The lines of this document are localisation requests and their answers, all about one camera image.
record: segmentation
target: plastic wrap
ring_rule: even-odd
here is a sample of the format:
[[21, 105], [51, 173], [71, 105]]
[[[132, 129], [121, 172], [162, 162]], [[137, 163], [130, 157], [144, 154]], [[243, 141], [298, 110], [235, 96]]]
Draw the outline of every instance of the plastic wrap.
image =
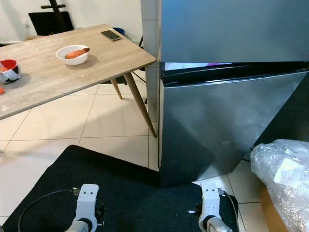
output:
[[309, 143], [275, 140], [251, 153], [251, 169], [264, 182], [291, 232], [309, 232]]

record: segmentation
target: cable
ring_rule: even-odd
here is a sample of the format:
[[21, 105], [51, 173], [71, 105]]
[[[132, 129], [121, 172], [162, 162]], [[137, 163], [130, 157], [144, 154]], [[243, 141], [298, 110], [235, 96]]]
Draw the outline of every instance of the cable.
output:
[[225, 191], [224, 191], [224, 193], [226, 194], [226, 196], [228, 196], [228, 197], [229, 197], [229, 199], [230, 199], [230, 201], [231, 201], [231, 203], [232, 203], [232, 206], [233, 206], [233, 209], [234, 209], [234, 213], [235, 213], [235, 218], [236, 218], [237, 231], [239, 232], [238, 217], [237, 217], [237, 211], [236, 211], [236, 208], [235, 208], [234, 202], [233, 202], [233, 200], [232, 200], [231, 196], [230, 196], [227, 192], [225, 192]]
[[35, 203], [39, 202], [40, 200], [43, 200], [44, 198], [46, 197], [49, 197], [49, 196], [52, 196], [56, 193], [61, 193], [61, 192], [73, 192], [74, 190], [70, 190], [70, 189], [62, 189], [62, 190], [58, 190], [58, 191], [55, 191], [55, 192], [51, 192], [51, 193], [48, 193], [44, 196], [41, 196], [40, 198], [36, 199], [35, 201], [33, 201], [32, 203], [30, 203], [25, 209], [24, 211], [20, 214], [19, 216], [19, 219], [18, 219], [18, 232], [22, 232], [22, 229], [21, 229], [21, 223], [22, 223], [22, 220], [23, 220], [23, 217], [24, 217], [24, 214], [26, 213], [26, 211], [31, 207], [33, 206]]
[[140, 76], [138, 76], [135, 72], [133, 72], [134, 73], [134, 75], [136, 75], [140, 80], [142, 80], [144, 83], [146, 83], [146, 81], [143, 79], [143, 78], [141, 78]]
[[141, 47], [141, 43], [143, 42], [143, 36], [141, 36], [139, 47]]

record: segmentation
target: wooden chair leg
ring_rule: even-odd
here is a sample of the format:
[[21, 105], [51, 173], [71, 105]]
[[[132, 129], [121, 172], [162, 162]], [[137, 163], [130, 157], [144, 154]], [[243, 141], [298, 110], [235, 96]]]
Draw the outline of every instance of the wooden chair leg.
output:
[[148, 115], [148, 112], [146, 110], [145, 104], [143, 102], [143, 99], [140, 96], [140, 92], [137, 89], [137, 86], [136, 86], [135, 81], [134, 81], [134, 79], [132, 77], [132, 74], [130, 72], [128, 72], [124, 76], [125, 76], [125, 79], [126, 79], [126, 82], [127, 82], [128, 86], [129, 86], [129, 88], [130, 88], [130, 90], [132, 92], [132, 95], [133, 95], [133, 97], [135, 99], [135, 102], [136, 102], [137, 106], [139, 107], [140, 112], [141, 112], [141, 114], [143, 115], [143, 117], [144, 117], [144, 119], [146, 121], [146, 124], [148, 125], [148, 128], [149, 128], [151, 134], [154, 137], [156, 137], [154, 127], [153, 127], [153, 125], [151, 123], [151, 120], [149, 118], [149, 115]]
[[114, 86], [114, 88], [115, 88], [115, 90], [116, 90], [116, 92], [117, 92], [119, 98], [122, 99], [121, 92], [120, 92], [119, 87], [118, 87], [118, 85], [117, 85], [116, 78], [111, 79], [111, 83], [112, 83], [112, 85]]

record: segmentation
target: floor tile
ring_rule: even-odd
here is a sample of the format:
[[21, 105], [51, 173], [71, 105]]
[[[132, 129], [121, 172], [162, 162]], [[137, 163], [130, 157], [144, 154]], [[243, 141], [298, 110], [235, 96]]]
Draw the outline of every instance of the floor tile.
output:
[[0, 141], [0, 155], [2, 154], [3, 150], [5, 149], [8, 143], [9, 141]]
[[148, 136], [82, 138], [79, 146], [148, 167]]
[[0, 225], [3, 225], [9, 217], [0, 217]]
[[194, 181], [194, 184], [200, 185], [200, 183], [215, 183], [217, 185], [218, 188], [223, 189], [224, 191], [226, 191], [228, 194], [233, 195], [233, 191], [232, 188], [230, 186], [230, 183], [228, 182], [227, 176], [226, 175], [221, 175], [221, 176], [217, 176], [217, 177], [213, 177], [210, 179], [205, 179], [205, 180], [198, 180], [198, 181]]
[[95, 95], [97, 93], [97, 90], [98, 90], [98, 85], [95, 85], [95, 86], [77, 91], [75, 93], [72, 93], [71, 95]]
[[158, 155], [159, 155], [158, 138], [154, 138], [151, 134], [149, 134], [148, 143], [149, 143], [148, 144], [148, 156], [149, 156], [148, 167], [152, 170], [159, 171], [159, 168], [158, 168]]
[[268, 232], [268, 227], [260, 203], [240, 204], [239, 210], [246, 231]]
[[66, 96], [33, 108], [13, 140], [81, 137], [94, 97]]
[[29, 110], [0, 120], [0, 141], [10, 140], [28, 113]]
[[148, 127], [133, 96], [97, 95], [82, 137], [136, 135], [148, 135]]
[[259, 179], [251, 171], [249, 162], [242, 160], [236, 169], [228, 174], [228, 178], [239, 203], [260, 201]]
[[[138, 77], [136, 78], [137, 79], [135, 80], [135, 84], [137, 88], [139, 89], [140, 94], [146, 94], [146, 84], [142, 80], [138, 79]], [[118, 88], [122, 95], [132, 94], [128, 85], [118, 84]], [[97, 94], [117, 94], [117, 93], [114, 87], [112, 86], [112, 84], [101, 84], [101, 85], [98, 85]]]
[[79, 139], [10, 141], [0, 156], [0, 216], [10, 215], [40, 176]]

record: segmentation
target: refrigerator door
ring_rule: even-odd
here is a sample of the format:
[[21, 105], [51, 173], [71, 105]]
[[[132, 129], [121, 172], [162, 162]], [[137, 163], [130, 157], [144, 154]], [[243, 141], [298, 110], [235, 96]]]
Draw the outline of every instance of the refrigerator door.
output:
[[309, 60], [308, 0], [162, 0], [162, 62]]
[[161, 184], [233, 171], [306, 74], [178, 87], [161, 83]]

